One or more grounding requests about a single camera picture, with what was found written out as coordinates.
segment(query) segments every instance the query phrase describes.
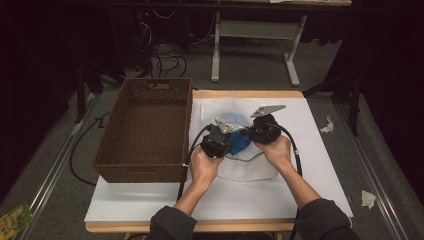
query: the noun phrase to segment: white table surface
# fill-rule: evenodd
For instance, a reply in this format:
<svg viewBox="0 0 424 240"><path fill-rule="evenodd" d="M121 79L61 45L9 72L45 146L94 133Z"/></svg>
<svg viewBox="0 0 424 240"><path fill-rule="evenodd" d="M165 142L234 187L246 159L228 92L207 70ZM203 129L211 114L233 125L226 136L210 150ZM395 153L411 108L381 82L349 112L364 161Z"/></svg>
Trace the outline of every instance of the white table surface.
<svg viewBox="0 0 424 240"><path fill-rule="evenodd" d="M193 99L190 145L203 128L200 123L201 102L210 100ZM353 217L306 99L249 100L265 105L287 106L273 115L296 142L304 179L323 198L334 200L348 217ZM107 183L99 177L85 221L150 221L164 205L173 206L178 187L178 183ZM295 214L296 204L281 177L253 182L217 178L200 200L193 217L197 220L293 219Z"/></svg>

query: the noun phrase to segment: wicker basket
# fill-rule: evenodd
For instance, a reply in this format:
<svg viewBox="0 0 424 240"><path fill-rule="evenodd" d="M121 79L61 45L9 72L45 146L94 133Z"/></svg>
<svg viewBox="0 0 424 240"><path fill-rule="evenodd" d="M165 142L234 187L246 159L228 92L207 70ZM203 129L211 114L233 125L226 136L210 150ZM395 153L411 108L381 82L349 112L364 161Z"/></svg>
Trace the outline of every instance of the wicker basket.
<svg viewBox="0 0 424 240"><path fill-rule="evenodd" d="M126 79L94 168L107 181L179 182L187 156L191 79Z"/></svg>

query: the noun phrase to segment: sleeve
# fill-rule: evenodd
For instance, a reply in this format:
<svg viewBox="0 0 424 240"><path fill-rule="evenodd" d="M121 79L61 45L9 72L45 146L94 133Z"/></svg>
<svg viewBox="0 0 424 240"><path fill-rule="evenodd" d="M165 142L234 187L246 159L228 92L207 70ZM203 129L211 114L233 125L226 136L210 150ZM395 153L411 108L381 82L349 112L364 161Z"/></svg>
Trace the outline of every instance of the sleeve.
<svg viewBox="0 0 424 240"><path fill-rule="evenodd" d="M146 240L190 240L196 223L180 210L165 206L152 217Z"/></svg>
<svg viewBox="0 0 424 240"><path fill-rule="evenodd" d="M359 240L349 218L334 201L317 199L305 205L296 222L304 240Z"/></svg>

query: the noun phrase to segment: gray floor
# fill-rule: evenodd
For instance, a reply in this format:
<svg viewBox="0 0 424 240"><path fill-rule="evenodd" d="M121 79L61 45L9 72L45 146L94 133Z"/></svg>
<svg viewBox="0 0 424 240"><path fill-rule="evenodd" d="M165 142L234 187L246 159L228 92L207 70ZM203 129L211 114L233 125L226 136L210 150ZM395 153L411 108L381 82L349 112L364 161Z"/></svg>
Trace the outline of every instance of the gray floor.
<svg viewBox="0 0 424 240"><path fill-rule="evenodd" d="M221 55L219 83L210 82L212 62L212 49L208 48L210 45L192 47L190 52L175 49L170 55L186 57L187 71L184 77L192 78L194 87L199 89L302 91L324 79L339 47L339 44L319 46L316 42L301 44L295 57L301 86L293 88L289 84L288 74L282 62L282 49L287 48L288 43L278 42L271 45L269 43L254 40L235 52L233 50L240 47L239 42L224 43L222 49L225 51ZM161 48L159 52L168 52L168 47L170 46ZM163 62L163 64L163 67L166 64L172 67L173 63ZM178 77L182 70L180 67L169 71L167 77ZM157 75L158 71L155 70L153 76ZM15 239L124 239L123 233L94 234L86 231L84 217L94 187L83 184L73 177L68 164L69 152L61 152L73 131L81 127L80 133L82 133L96 117L111 110L118 91L117 86L105 84L104 93L90 101L92 109L82 126L74 124L76 98L73 96L70 99L70 110L48 132L26 170L0 206L0 213L4 214L21 202L27 201L31 204L37 197L39 189L52 189L45 192L43 199L46 201L37 201L32 207L36 212L37 221L27 232ZM355 138L346 127L346 116L343 111L345 106L333 105L328 95L328 93L317 94L308 99L308 102L317 128L327 124L326 116L330 116L335 123L334 132L322 134L322 138L343 190L351 201L350 206L354 213L353 229L362 239L408 239L405 234L409 239L424 239L423 207L384 144L366 102L361 99L359 137ZM96 181L98 176L92 168L92 161L103 131L104 129L98 128L97 125L93 127L82 138L74 152L76 172L90 181ZM58 164L60 162L58 156L66 157L63 165ZM366 166L367 162L371 162L373 170L371 177ZM46 188L43 183L47 176L52 176L49 175L52 167L57 169L51 172L57 173L57 181L53 181L49 188ZM380 187L384 195L379 195L381 201L377 201L376 206L370 210L362 207L361 191L377 194L376 190L381 193ZM393 216L387 214L386 206L393 208L397 217L395 222L391 220Z"/></svg>

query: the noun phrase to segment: paper scrap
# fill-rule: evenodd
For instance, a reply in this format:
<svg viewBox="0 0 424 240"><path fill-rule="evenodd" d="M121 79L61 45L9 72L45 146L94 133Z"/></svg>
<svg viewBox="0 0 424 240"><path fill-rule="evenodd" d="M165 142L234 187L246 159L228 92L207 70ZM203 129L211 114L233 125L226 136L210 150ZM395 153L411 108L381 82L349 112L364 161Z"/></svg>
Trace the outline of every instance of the paper scrap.
<svg viewBox="0 0 424 240"><path fill-rule="evenodd" d="M374 202L377 197L374 196L372 193L369 193L367 191L362 190L362 207L367 207L368 209L371 209L374 207Z"/></svg>
<svg viewBox="0 0 424 240"><path fill-rule="evenodd" d="M327 126L320 129L322 133L324 133L324 132L329 133L329 132L333 132L333 130L334 130L333 121L331 120L331 118L329 116L327 116L327 122L328 122Z"/></svg>

